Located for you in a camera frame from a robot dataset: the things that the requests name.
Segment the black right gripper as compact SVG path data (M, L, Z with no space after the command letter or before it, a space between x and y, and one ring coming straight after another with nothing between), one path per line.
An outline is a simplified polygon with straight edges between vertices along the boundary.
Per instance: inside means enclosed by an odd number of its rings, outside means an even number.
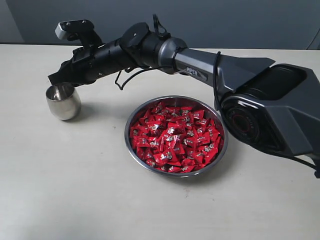
M48 76L52 85L89 85L105 76L137 66L130 55L121 48L119 39L97 48L79 47L72 53L72 58L59 71Z

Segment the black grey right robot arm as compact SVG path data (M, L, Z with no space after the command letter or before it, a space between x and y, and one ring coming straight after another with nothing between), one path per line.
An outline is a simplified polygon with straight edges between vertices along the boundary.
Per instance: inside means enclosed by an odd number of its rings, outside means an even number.
M89 20L60 22L56 36L80 41L81 47L48 76L50 83L78 87L132 70L190 76L213 88L214 105L237 140L296 162L307 156L319 177L320 81L312 69L190 49L157 18L153 25L150 30L145 22L136 23L120 38L103 43Z

